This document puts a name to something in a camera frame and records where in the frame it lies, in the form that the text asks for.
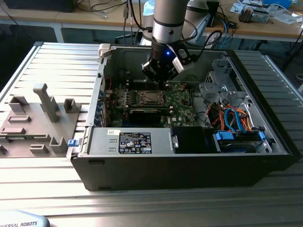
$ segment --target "workbench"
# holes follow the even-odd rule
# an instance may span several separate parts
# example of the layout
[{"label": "workbench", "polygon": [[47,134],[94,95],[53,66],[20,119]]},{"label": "workbench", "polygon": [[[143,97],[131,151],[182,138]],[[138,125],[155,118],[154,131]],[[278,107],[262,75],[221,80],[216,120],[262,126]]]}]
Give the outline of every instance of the workbench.
[{"label": "workbench", "polygon": [[[47,83],[57,102],[82,104],[82,137],[98,65],[98,45],[36,44],[0,93],[0,121],[13,95],[39,102],[31,91]],[[0,210],[44,215],[53,227],[299,227],[302,188],[303,161],[247,188],[89,192],[64,157],[0,158]]]},{"label": "workbench", "polygon": [[[100,3],[102,0],[91,0],[91,5]],[[238,14],[231,13],[233,3],[236,0],[222,0],[222,8],[229,20],[238,23],[238,28],[234,34],[234,38],[242,39],[257,39],[257,40],[275,40],[295,42],[301,31],[301,23],[287,25],[276,19],[270,18],[269,22],[263,23],[249,23],[245,24],[239,22]],[[15,19],[19,25],[26,26],[45,26],[54,29],[57,42],[64,43],[62,35],[62,28],[78,28],[78,29],[96,29],[96,30],[116,30],[122,31],[124,25],[123,10],[124,6],[115,7],[107,11],[107,18],[104,18],[97,12],[85,12],[80,9],[75,9],[73,13],[62,13],[56,11],[42,11],[42,10],[27,10],[27,9],[8,9],[0,0],[4,9]],[[99,9],[104,9],[118,4],[118,1],[112,1],[109,4],[99,6]],[[83,9],[89,10],[88,1],[81,4]],[[138,4],[134,4],[136,18],[139,20]],[[303,6],[292,5],[290,11],[303,10]],[[9,16],[0,8],[0,24],[15,24]],[[223,25],[220,20],[215,22],[214,27],[206,28],[204,35],[209,35],[212,31],[220,29],[223,30]],[[126,31],[130,31],[130,19],[126,23]]]}]

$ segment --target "slotted metal table surface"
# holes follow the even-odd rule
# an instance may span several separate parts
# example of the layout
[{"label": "slotted metal table surface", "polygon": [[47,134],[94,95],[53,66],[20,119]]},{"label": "slotted metal table surface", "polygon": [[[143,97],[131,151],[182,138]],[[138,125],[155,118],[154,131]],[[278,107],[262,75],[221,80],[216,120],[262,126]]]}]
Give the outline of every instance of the slotted metal table surface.
[{"label": "slotted metal table surface", "polygon": [[[82,103],[74,134],[81,137],[97,60],[98,45],[33,47],[0,94],[0,120],[13,95],[39,101],[32,88],[47,82],[58,102],[72,97]],[[53,227],[303,225],[302,161],[249,188],[89,192],[65,158],[1,158],[0,192],[0,210],[44,215]]]}]

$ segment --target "gray floor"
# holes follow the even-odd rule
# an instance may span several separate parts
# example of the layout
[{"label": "gray floor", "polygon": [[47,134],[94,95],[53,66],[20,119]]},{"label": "gray floor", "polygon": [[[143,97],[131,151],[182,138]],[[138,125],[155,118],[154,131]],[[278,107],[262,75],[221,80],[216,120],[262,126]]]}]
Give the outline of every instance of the gray floor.
[{"label": "gray floor", "polygon": [[[26,53],[32,47],[34,41],[56,42],[53,30],[48,27],[37,29],[34,26],[19,27],[15,25],[10,26],[10,29],[12,31],[11,35],[0,35],[0,68],[2,74],[0,88],[5,85],[6,81],[21,63]],[[67,43],[97,44],[98,42],[94,41],[96,39],[103,43],[114,43],[115,37],[121,35],[123,35],[122,31],[92,31],[73,28],[63,29],[63,37]],[[230,48],[252,50],[256,43],[257,40],[242,40],[234,38]],[[281,67],[286,57],[285,52],[289,51],[287,46],[289,47],[290,43],[282,45],[280,42],[269,41],[266,44],[262,44],[259,50],[263,54],[268,54],[276,65]],[[296,74],[303,73],[303,64],[301,64],[301,62],[303,62],[303,53],[297,56],[285,71],[286,76],[296,87],[299,87],[300,84],[296,81],[295,76]]]}]

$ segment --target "wooden desk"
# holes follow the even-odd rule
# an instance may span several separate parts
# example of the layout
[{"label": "wooden desk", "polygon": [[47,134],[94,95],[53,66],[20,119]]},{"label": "wooden desk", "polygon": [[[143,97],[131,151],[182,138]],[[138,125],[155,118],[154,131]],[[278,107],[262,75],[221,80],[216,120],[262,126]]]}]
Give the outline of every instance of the wooden desk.
[{"label": "wooden desk", "polygon": [[[91,5],[95,3],[102,3],[105,0],[90,0]],[[296,41],[301,32],[301,23],[292,25],[284,24],[276,19],[271,18],[268,23],[249,23],[245,24],[239,22],[238,14],[231,13],[233,3],[236,0],[222,1],[222,8],[229,20],[238,23],[238,27],[234,34],[235,38],[244,39],[258,39],[258,40],[276,40],[276,41]],[[104,9],[116,5],[120,1],[114,0],[109,4],[104,4],[95,7],[95,9]],[[106,17],[101,16],[98,12],[85,12],[80,9],[75,9],[73,13],[62,13],[56,11],[42,11],[42,10],[27,10],[27,9],[8,9],[7,6],[0,0],[3,8],[17,21],[20,25],[30,26],[48,26],[55,31],[57,41],[63,43],[62,28],[79,28],[79,29],[97,29],[97,30],[123,30],[124,19],[123,10],[124,5],[106,10]],[[81,5],[83,9],[89,10],[88,0],[85,0]],[[138,4],[134,4],[135,14],[139,20]],[[292,5],[291,11],[303,10],[303,6]],[[0,8],[0,24],[14,24],[14,22],[6,15]],[[206,28],[205,35],[216,29],[223,29],[222,22],[217,20],[215,26]],[[130,31],[130,19],[126,23],[126,31]]]},{"label": "wooden desk", "polygon": [[[228,19],[238,23],[234,37],[260,40],[295,41],[302,30],[301,23],[287,25],[272,17],[267,23],[242,23],[239,21],[239,15],[237,13],[230,12],[230,9],[236,0],[222,0],[221,2],[224,14],[228,17]],[[292,4],[289,10],[302,11],[303,6]],[[207,28],[206,31],[212,32],[216,29],[222,29],[222,22],[219,20],[216,21],[213,28]]]}]

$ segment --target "blue plastic latch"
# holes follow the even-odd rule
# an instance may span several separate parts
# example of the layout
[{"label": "blue plastic latch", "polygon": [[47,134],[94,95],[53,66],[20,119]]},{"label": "blue plastic latch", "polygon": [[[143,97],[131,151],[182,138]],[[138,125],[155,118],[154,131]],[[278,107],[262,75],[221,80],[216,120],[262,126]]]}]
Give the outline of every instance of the blue plastic latch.
[{"label": "blue plastic latch", "polygon": [[217,140],[234,140],[233,134],[230,131],[219,131],[216,133]]},{"label": "blue plastic latch", "polygon": [[259,132],[259,136],[261,138],[261,140],[264,140],[265,139],[265,135],[264,135],[264,132]]},{"label": "blue plastic latch", "polygon": [[68,140],[67,146],[68,147],[77,147],[77,146],[79,146],[79,140]]}]

